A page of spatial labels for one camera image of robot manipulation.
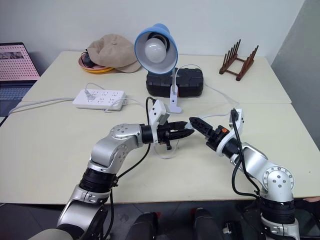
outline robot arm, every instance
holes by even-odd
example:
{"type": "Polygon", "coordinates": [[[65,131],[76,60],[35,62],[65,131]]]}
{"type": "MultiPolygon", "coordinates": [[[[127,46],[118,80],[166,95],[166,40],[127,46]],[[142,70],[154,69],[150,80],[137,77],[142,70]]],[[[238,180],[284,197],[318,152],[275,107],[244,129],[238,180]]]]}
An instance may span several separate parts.
{"type": "Polygon", "coordinates": [[[149,116],[150,125],[116,125],[94,145],[87,169],[64,207],[57,229],[42,231],[31,240],[96,240],[108,214],[105,203],[112,187],[117,186],[117,173],[129,152],[151,143],[166,144],[169,150],[170,140],[185,138],[194,132],[185,129],[184,121],[169,123],[167,108],[159,100],[154,102],[149,116]]]}
{"type": "MultiPolygon", "coordinates": [[[[241,131],[243,113],[241,109],[236,111],[235,123],[237,129],[241,131]]],[[[219,156],[226,156],[232,165],[237,166],[240,150],[234,129],[229,131],[219,125],[214,130],[211,125],[198,117],[191,117],[189,120],[191,125],[205,136],[208,147],[216,151],[219,156]]],[[[292,173],[287,168],[270,162],[262,152],[246,142],[242,143],[242,149],[246,172],[262,186],[259,203],[261,222],[267,238],[299,240],[299,225],[294,217],[292,188],[295,181],[292,173]]]]}

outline power strip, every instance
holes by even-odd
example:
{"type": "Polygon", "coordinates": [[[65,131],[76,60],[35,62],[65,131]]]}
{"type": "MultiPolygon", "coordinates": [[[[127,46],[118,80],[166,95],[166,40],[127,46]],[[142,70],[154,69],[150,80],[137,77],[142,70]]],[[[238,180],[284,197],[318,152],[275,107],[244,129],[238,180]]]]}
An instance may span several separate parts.
{"type": "Polygon", "coordinates": [[[103,89],[87,89],[94,96],[94,99],[88,99],[85,90],[82,89],[75,97],[72,104],[80,109],[109,109],[119,111],[122,108],[126,94],[124,91],[103,90],[103,89]]]}

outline white cable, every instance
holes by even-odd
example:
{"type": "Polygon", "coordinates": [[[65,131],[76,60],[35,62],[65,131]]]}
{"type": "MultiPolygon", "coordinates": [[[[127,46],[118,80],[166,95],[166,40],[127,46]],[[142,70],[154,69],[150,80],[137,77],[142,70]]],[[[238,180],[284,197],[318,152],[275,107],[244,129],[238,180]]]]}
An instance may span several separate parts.
{"type": "Polygon", "coordinates": [[[212,114],[212,115],[206,115],[206,116],[200,116],[201,119],[206,119],[206,118],[210,118],[210,117],[224,117],[229,115],[230,112],[227,112],[225,114],[212,114]]]}
{"type": "Polygon", "coordinates": [[[176,142],[175,147],[174,147],[174,149],[172,150],[172,153],[171,153],[170,155],[168,155],[168,156],[162,156],[162,155],[160,155],[160,154],[157,152],[157,149],[156,149],[156,145],[155,145],[155,144],[153,144],[153,150],[154,150],[155,154],[156,154],[159,158],[161,158],[161,159],[171,159],[171,158],[174,157],[174,155],[175,155],[175,153],[176,153],[176,150],[177,150],[177,148],[178,148],[178,144],[179,144],[179,140],[176,142]]]}
{"type": "Polygon", "coordinates": [[[89,84],[95,85],[95,86],[97,86],[98,88],[101,88],[101,89],[105,90],[102,86],[100,86],[100,85],[98,85],[98,84],[95,84],[95,83],[93,83],[93,82],[88,82],[88,83],[85,85],[85,88],[84,88],[84,93],[85,93],[86,98],[87,98],[88,100],[94,100],[94,99],[96,98],[95,96],[93,96],[93,95],[88,91],[87,87],[88,87],[89,84]]]}
{"type": "Polygon", "coordinates": [[[53,98],[53,99],[49,99],[49,100],[43,100],[43,101],[36,101],[36,102],[32,102],[32,103],[27,103],[27,104],[23,104],[21,106],[16,106],[15,108],[11,109],[8,113],[8,116],[15,110],[23,108],[23,107],[27,107],[27,106],[32,106],[32,105],[37,105],[37,104],[43,104],[43,103],[47,103],[47,102],[53,102],[53,101],[73,101],[74,98],[73,97],[59,97],[59,98],[53,98]]]}
{"type": "Polygon", "coordinates": [[[179,72],[179,70],[180,70],[181,68],[184,68],[184,67],[186,67],[186,66],[196,66],[198,69],[201,70],[201,67],[199,67],[199,66],[196,65],[196,64],[186,64],[186,65],[183,65],[183,66],[179,67],[179,68],[177,69],[177,71],[175,72],[175,74],[174,74],[174,79],[173,79],[173,82],[172,82],[172,93],[173,93],[173,94],[175,93],[175,87],[176,87],[176,84],[177,84],[177,75],[178,75],[178,72],[179,72]]]}
{"type": "Polygon", "coordinates": [[[105,90],[102,86],[100,86],[100,85],[98,85],[98,84],[95,84],[95,83],[93,83],[93,82],[88,82],[88,83],[85,85],[84,90],[87,90],[87,87],[88,87],[89,84],[95,85],[96,87],[105,90]]]}
{"type": "Polygon", "coordinates": [[[205,80],[203,80],[203,83],[204,83],[204,85],[206,85],[208,88],[210,88],[210,89],[212,89],[212,90],[220,93],[221,95],[223,95],[224,98],[225,98],[231,105],[232,105],[231,102],[235,103],[235,104],[236,104],[235,108],[240,104],[238,101],[236,101],[236,100],[234,100],[233,98],[229,97],[229,96],[228,96],[227,94],[225,94],[224,92],[219,91],[218,89],[215,89],[215,88],[212,87],[212,86],[209,86],[209,85],[205,82],[205,80]]]}
{"type": "Polygon", "coordinates": [[[109,109],[112,107],[112,106],[114,106],[114,105],[116,105],[117,103],[119,103],[120,101],[122,101],[122,100],[132,100],[132,101],[135,101],[137,104],[139,104],[141,107],[143,107],[143,108],[145,108],[145,106],[141,103],[141,102],[139,102],[138,100],[135,100],[135,99],[133,99],[133,98],[130,98],[130,97],[124,97],[124,98],[120,98],[120,99],[118,99],[117,101],[114,101],[107,109],[105,109],[105,110],[103,110],[105,113],[111,113],[111,111],[109,111],[109,109]]]}

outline white bracket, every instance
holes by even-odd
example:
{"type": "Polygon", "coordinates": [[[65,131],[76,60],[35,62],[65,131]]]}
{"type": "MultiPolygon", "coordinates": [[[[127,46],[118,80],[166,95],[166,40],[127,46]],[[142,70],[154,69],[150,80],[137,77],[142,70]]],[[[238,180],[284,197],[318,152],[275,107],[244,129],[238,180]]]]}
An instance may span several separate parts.
{"type": "MultiPolygon", "coordinates": [[[[238,119],[235,121],[236,128],[238,130],[239,135],[242,133],[242,127],[244,123],[244,115],[242,108],[237,108],[236,111],[238,112],[238,119]]],[[[231,121],[231,114],[230,114],[230,121],[229,126],[232,128],[232,130],[221,140],[218,147],[216,148],[216,153],[222,157],[224,154],[222,153],[222,150],[224,149],[227,142],[229,142],[230,139],[235,138],[235,130],[233,129],[233,124],[231,121]]]]}
{"type": "Polygon", "coordinates": [[[178,86],[175,85],[173,89],[173,85],[170,88],[170,104],[169,104],[169,110],[171,113],[179,114],[182,112],[182,108],[177,106],[178,101],[178,86]]]}
{"type": "Polygon", "coordinates": [[[154,144],[158,143],[158,134],[157,134],[158,125],[165,124],[168,117],[169,117],[169,113],[167,113],[167,108],[165,104],[160,100],[155,101],[154,105],[149,111],[149,121],[150,121],[149,124],[151,126],[154,144]]]}

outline white table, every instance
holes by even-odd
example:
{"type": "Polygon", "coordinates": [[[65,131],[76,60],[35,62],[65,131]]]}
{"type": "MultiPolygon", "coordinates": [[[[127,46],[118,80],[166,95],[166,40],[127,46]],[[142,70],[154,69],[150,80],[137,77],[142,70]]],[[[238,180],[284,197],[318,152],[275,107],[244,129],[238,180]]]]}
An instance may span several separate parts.
{"type": "MultiPolygon", "coordinates": [[[[92,74],[81,70],[78,64],[80,52],[64,51],[41,76],[23,101],[39,101],[52,98],[75,97],[93,82],[110,90],[123,90],[129,97],[144,102],[147,71],[143,68],[134,73],[122,73],[116,70],[107,74],[92,74]]],[[[177,66],[197,64],[201,67],[205,82],[234,98],[240,103],[291,103],[286,91],[264,57],[256,57],[252,67],[241,81],[230,73],[219,74],[224,57],[181,55],[177,66]]],[[[241,63],[235,61],[232,66],[239,71],[241,63]]],[[[188,103],[226,103],[219,93],[204,87],[201,97],[180,98],[178,104],[188,103]]]]}

